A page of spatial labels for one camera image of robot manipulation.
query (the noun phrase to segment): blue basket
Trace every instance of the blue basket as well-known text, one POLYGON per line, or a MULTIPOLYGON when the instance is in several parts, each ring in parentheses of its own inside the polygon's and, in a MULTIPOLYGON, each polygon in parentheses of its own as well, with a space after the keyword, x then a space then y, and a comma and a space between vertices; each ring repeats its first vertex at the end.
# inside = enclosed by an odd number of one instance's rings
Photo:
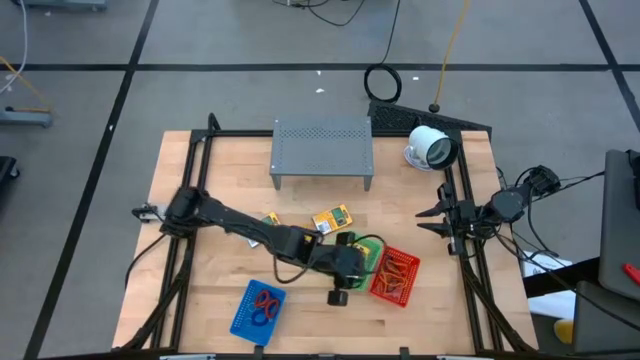
POLYGON ((236 316, 233 318, 233 323, 231 324, 231 329, 229 331, 233 335, 247 339, 258 345, 267 346, 269 340, 271 340, 271 335, 273 334, 273 329, 276 327, 280 313, 282 312, 286 296, 287 292, 284 290, 274 288, 273 286, 257 280, 249 281, 249 286, 247 286, 247 290, 242 297, 242 302, 238 307, 236 316), (258 296, 262 290, 269 291, 271 298, 280 300, 280 307, 278 308, 278 312, 275 316, 272 319, 267 320, 266 324, 257 326, 254 325, 254 321, 257 320, 258 322, 262 322, 266 319, 262 312, 263 310, 256 309, 255 307, 256 296, 258 296), (252 316, 256 311, 261 313, 256 314, 257 316, 255 320, 253 320, 252 316))

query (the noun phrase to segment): red basket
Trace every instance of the red basket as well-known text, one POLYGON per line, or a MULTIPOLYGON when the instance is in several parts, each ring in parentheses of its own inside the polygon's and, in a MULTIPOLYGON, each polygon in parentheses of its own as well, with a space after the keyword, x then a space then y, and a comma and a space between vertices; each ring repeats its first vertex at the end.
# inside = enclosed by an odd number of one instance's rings
POLYGON ((369 292, 406 307, 419 266, 420 259, 417 257, 389 246, 385 247, 369 292), (393 284, 393 279, 400 284, 393 284))

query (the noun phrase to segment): white camera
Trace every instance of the white camera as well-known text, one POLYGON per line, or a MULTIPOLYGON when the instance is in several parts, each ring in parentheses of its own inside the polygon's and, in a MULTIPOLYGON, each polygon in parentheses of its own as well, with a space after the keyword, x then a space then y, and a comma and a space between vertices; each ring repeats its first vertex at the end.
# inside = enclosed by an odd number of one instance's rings
POLYGON ((451 166, 458 156, 459 145, 440 130, 425 125, 413 129, 404 157, 417 169, 443 170, 451 166))

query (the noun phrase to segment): red object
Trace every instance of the red object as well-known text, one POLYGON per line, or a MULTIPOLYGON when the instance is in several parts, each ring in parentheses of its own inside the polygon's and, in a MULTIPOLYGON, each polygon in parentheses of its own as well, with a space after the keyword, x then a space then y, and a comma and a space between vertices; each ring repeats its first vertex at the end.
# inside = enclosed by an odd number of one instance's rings
POLYGON ((267 319, 273 319, 280 308, 280 300, 277 298, 272 299, 269 291, 262 290, 258 296, 256 296, 256 302, 254 305, 258 309, 264 308, 264 316, 266 316, 267 319))
POLYGON ((622 269, 636 284, 640 285, 640 270, 633 267, 631 264, 624 264, 622 269))
POLYGON ((419 266, 417 257, 386 246, 369 292, 406 307, 419 266))

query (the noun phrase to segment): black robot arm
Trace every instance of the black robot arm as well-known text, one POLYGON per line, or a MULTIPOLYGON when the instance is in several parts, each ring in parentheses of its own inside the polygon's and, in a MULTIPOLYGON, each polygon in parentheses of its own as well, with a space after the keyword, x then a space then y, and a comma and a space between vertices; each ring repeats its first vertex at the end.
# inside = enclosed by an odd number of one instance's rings
POLYGON ((330 305, 346 305, 349 289, 367 275, 364 256, 351 246, 353 233, 338 234, 335 245, 322 244, 323 235, 297 226, 269 225, 223 205, 206 191, 180 188, 174 195, 160 228, 164 234, 188 237, 198 228, 219 226, 264 245, 277 260, 334 277, 336 289, 329 293, 330 305))
POLYGON ((436 206, 416 215, 433 217, 444 214, 442 223, 419 223, 418 226, 450 238, 448 250, 451 255, 463 254, 466 239, 494 237, 497 226, 520 219, 534 198, 548 196, 560 189, 558 176, 549 168, 539 165, 527 172, 528 176, 521 184, 496 192, 483 206, 476 206, 472 200, 457 200, 451 185, 445 183, 438 188, 436 206))

